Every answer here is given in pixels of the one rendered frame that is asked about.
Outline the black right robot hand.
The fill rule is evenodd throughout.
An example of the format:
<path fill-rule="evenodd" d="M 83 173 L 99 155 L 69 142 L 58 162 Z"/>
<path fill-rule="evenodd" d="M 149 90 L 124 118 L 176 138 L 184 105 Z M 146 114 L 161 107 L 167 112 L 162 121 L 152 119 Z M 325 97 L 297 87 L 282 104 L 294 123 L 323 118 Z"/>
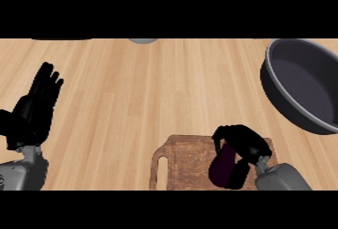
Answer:
<path fill-rule="evenodd" d="M 261 157 L 270 157 L 269 143 L 263 137 L 242 124 L 220 126 L 213 134 L 215 152 L 218 154 L 224 144 L 236 152 L 232 183 L 224 189 L 241 190 L 249 173 L 251 165 Z"/>

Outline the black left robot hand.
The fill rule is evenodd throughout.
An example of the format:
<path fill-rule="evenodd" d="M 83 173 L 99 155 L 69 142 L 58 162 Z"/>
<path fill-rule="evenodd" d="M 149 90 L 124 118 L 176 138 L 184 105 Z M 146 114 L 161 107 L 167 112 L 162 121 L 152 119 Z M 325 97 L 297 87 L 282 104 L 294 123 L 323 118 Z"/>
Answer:
<path fill-rule="evenodd" d="M 7 150 L 44 143 L 62 84 L 55 66 L 44 62 L 30 92 L 19 98 L 13 111 L 0 109 L 0 136 L 6 137 Z"/>

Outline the dark purple eggplant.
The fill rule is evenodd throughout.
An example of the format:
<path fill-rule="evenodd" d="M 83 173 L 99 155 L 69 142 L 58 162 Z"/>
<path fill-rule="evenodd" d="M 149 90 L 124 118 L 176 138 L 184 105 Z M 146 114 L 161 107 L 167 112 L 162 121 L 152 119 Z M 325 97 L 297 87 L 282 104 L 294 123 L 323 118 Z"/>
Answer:
<path fill-rule="evenodd" d="M 210 164 L 208 179 L 211 183 L 221 188 L 227 188 L 232 183 L 232 172 L 235 168 L 235 155 L 236 155 L 236 152 L 232 146 L 229 144 L 224 144 Z"/>

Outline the brown wooden cutting board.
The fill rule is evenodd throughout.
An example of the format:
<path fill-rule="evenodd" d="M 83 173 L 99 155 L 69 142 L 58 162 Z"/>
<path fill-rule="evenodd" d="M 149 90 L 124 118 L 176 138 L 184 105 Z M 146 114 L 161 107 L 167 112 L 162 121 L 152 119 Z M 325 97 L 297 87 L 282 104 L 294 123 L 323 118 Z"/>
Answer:
<path fill-rule="evenodd" d="M 158 189 L 158 160 L 168 160 L 167 191 L 224 191 L 208 179 L 208 168 L 217 156 L 210 136 L 170 135 L 152 156 L 149 189 Z"/>

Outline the dark grey pot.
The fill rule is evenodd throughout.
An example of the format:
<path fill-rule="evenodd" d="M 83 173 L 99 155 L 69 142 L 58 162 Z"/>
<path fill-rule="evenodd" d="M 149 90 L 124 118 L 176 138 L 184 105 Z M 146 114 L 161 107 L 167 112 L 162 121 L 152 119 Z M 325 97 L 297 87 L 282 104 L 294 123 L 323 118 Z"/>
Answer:
<path fill-rule="evenodd" d="M 260 80 L 288 121 L 314 134 L 338 134 L 338 55 L 308 39 L 275 38 Z"/>

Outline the grey round object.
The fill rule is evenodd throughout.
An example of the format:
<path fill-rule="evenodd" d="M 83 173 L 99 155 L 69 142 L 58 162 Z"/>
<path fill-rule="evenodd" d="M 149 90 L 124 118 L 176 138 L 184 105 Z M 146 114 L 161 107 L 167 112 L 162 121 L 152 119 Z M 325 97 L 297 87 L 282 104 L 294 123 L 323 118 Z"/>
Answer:
<path fill-rule="evenodd" d="M 151 44 L 156 41 L 156 38 L 130 38 L 130 42 L 134 44 Z"/>

